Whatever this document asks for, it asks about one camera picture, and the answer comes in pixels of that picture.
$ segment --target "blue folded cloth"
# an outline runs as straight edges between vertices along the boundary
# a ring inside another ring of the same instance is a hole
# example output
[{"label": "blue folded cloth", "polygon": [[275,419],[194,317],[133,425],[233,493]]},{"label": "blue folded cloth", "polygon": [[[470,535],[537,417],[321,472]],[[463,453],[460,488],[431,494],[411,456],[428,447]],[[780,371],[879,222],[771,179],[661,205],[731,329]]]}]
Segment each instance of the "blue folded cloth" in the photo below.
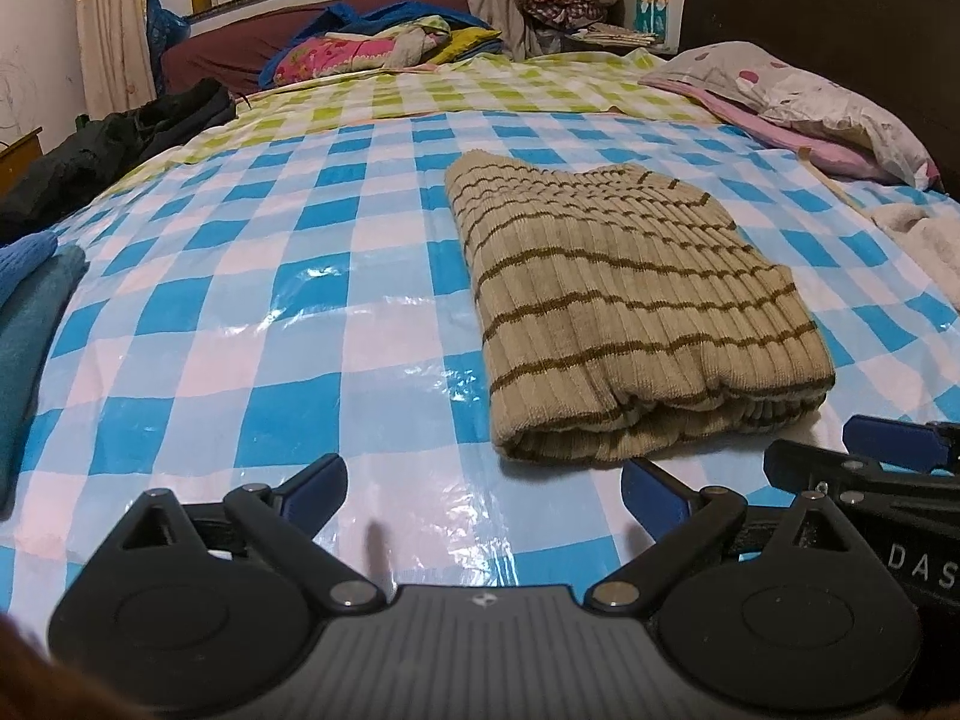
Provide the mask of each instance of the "blue folded cloth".
[{"label": "blue folded cloth", "polygon": [[16,286],[55,251],[56,235],[47,231],[26,235],[0,248],[0,306],[7,302]]},{"label": "blue folded cloth", "polygon": [[10,505],[22,459],[24,422],[32,410],[47,349],[87,266],[80,247],[61,247],[0,308],[0,512]]},{"label": "blue folded cloth", "polygon": [[487,22],[469,13],[440,5],[426,4],[426,2],[417,2],[416,0],[396,2],[393,5],[371,10],[370,13],[365,13],[363,16],[345,2],[335,2],[300,32],[296,33],[286,47],[267,62],[267,66],[261,71],[258,80],[260,88],[272,89],[274,87],[274,76],[277,74],[277,66],[283,61],[283,57],[308,38],[319,37],[328,32],[376,35],[376,33],[389,29],[391,26],[422,19],[425,16],[440,16],[453,29],[463,29],[468,26],[490,29]]},{"label": "blue folded cloth", "polygon": [[466,50],[453,61],[460,62],[464,59],[472,59],[474,56],[480,55],[480,53],[503,53],[503,41],[500,40],[500,38],[485,40],[483,43],[478,43],[472,49]]}]

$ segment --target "wooden cabinet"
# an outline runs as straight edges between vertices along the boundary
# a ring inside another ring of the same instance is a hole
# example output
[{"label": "wooden cabinet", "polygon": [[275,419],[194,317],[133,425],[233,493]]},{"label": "wooden cabinet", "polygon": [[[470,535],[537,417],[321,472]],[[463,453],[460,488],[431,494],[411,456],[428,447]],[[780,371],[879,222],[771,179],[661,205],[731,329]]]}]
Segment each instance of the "wooden cabinet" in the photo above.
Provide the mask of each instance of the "wooden cabinet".
[{"label": "wooden cabinet", "polygon": [[24,135],[20,140],[11,143],[9,148],[0,146],[0,199],[26,172],[30,162],[43,156],[43,149],[40,148],[40,132],[42,128],[35,129],[29,135]]}]

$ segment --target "folded sweater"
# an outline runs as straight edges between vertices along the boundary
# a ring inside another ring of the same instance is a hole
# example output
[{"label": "folded sweater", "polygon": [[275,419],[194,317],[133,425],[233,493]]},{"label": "folded sweater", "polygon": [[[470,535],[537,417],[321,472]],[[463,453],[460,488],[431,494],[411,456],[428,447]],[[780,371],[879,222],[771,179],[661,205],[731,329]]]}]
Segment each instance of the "folded sweater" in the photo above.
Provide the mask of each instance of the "folded sweater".
[{"label": "folded sweater", "polygon": [[64,308],[86,271],[83,250],[66,245],[27,276],[0,308],[0,512],[20,466],[24,422]]},{"label": "folded sweater", "polygon": [[32,233],[0,248],[0,306],[7,302],[16,286],[56,251],[56,235]]},{"label": "folded sweater", "polygon": [[472,151],[446,174],[507,457],[611,464],[789,424],[833,386],[789,269],[709,194],[633,165]]}]

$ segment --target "white towel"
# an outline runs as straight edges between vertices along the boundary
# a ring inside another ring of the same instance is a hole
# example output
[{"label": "white towel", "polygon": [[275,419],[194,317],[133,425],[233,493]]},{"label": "white towel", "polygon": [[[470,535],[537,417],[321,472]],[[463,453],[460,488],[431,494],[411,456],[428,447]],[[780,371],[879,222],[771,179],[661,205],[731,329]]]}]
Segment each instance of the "white towel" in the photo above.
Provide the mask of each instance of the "white towel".
[{"label": "white towel", "polygon": [[960,311],[960,220],[930,218],[912,203],[881,205],[869,214]]}]

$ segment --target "teal folded towel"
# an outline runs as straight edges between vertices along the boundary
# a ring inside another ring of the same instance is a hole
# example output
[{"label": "teal folded towel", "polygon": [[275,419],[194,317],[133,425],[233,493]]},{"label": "teal folded towel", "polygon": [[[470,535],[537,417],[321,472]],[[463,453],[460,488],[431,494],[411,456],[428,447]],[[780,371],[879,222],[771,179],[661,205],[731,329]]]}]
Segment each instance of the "teal folded towel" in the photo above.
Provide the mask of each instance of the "teal folded towel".
[{"label": "teal folded towel", "polygon": [[50,341],[87,267],[80,247],[61,247],[0,308],[0,512],[8,511],[22,459],[24,422]]},{"label": "teal folded towel", "polygon": [[55,251],[56,235],[46,230],[25,235],[0,248],[0,306],[7,302],[16,286]]}]

